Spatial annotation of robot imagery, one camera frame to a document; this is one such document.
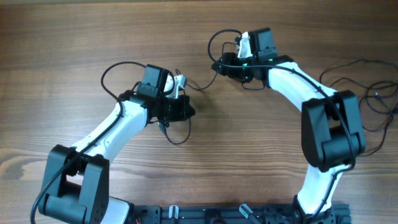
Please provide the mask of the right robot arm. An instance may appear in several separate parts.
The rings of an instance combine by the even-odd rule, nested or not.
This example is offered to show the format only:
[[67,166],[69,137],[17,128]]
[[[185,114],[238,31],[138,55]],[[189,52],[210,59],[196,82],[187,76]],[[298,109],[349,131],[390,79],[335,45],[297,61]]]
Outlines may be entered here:
[[340,177],[366,148],[357,97],[322,85],[291,57],[279,55],[269,28],[238,32],[234,44],[236,51],[213,58],[211,68],[241,84],[259,80],[301,112],[308,169],[296,201],[305,219],[319,219],[329,212]]

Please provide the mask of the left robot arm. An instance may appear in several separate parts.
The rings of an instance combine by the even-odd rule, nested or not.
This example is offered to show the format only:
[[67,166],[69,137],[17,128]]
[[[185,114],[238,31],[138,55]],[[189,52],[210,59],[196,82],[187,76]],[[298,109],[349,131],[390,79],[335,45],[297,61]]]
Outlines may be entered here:
[[110,93],[116,106],[89,135],[49,152],[31,223],[36,213],[65,223],[138,223],[134,205],[109,194],[111,163],[147,125],[158,123],[165,132],[171,122],[195,115],[184,75],[150,64],[144,68],[142,81],[120,95]]

